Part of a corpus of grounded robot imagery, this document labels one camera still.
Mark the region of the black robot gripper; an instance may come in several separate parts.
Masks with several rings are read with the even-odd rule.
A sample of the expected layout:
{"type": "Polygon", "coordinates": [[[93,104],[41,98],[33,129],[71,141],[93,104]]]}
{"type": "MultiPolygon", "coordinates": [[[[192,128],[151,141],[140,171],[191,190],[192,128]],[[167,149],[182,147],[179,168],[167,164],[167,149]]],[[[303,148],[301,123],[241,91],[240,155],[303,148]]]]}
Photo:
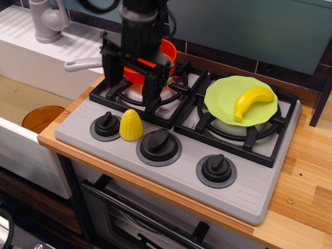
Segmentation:
{"type": "Polygon", "coordinates": [[[101,34],[102,65],[106,84],[115,87],[123,79],[124,67],[147,70],[142,88],[142,105],[149,106],[160,97],[167,84],[172,63],[158,58],[159,47],[163,39],[163,27],[166,15],[133,15],[122,18],[122,32],[114,34],[104,31],[101,34]],[[152,68],[137,58],[156,59],[157,65],[152,68]]]}

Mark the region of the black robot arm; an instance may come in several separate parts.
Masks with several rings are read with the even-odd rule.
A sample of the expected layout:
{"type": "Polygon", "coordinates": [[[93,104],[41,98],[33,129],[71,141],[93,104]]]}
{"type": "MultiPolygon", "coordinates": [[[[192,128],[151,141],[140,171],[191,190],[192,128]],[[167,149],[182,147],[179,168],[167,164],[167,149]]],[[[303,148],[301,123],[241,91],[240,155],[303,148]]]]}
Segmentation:
{"type": "Polygon", "coordinates": [[[102,34],[106,83],[110,87],[118,85],[126,66],[143,74],[142,105],[149,106],[160,97],[174,65],[160,50],[167,5],[165,1],[123,1],[119,13],[121,34],[102,34]]]}

